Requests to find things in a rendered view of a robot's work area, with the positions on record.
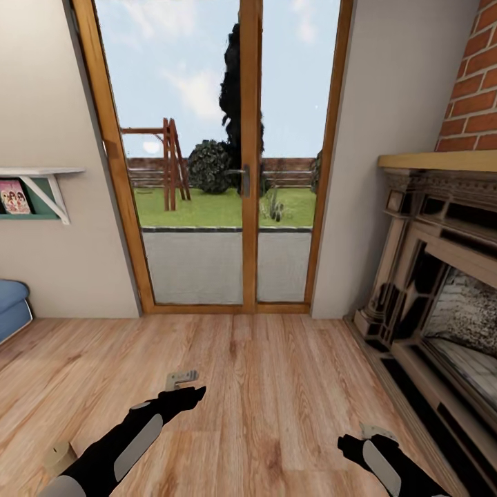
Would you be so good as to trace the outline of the pillar candle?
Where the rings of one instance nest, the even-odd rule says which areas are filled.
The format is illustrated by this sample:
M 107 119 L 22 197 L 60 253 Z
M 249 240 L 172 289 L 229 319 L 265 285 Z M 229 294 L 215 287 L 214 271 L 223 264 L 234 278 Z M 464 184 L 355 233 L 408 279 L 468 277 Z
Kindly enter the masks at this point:
M 69 440 L 61 440 L 47 450 L 42 465 L 50 477 L 55 480 L 78 459 Z

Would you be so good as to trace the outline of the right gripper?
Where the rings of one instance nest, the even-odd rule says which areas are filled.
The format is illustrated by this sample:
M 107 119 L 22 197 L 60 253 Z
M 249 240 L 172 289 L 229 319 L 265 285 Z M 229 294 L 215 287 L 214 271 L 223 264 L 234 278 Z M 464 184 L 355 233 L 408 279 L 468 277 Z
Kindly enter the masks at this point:
M 343 456 L 346 459 L 361 465 L 365 470 L 370 471 L 363 463 L 362 446 L 365 440 L 358 440 L 346 434 L 344 437 L 338 438 L 338 448 L 343 451 Z

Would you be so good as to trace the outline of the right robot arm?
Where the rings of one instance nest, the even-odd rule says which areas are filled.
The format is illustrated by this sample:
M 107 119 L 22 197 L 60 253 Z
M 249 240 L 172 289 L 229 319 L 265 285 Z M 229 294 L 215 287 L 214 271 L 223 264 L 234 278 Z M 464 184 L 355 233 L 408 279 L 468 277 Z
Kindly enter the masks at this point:
M 402 450 L 388 430 L 364 421 L 360 440 L 346 434 L 338 438 L 346 459 L 376 475 L 390 497 L 451 497 Z

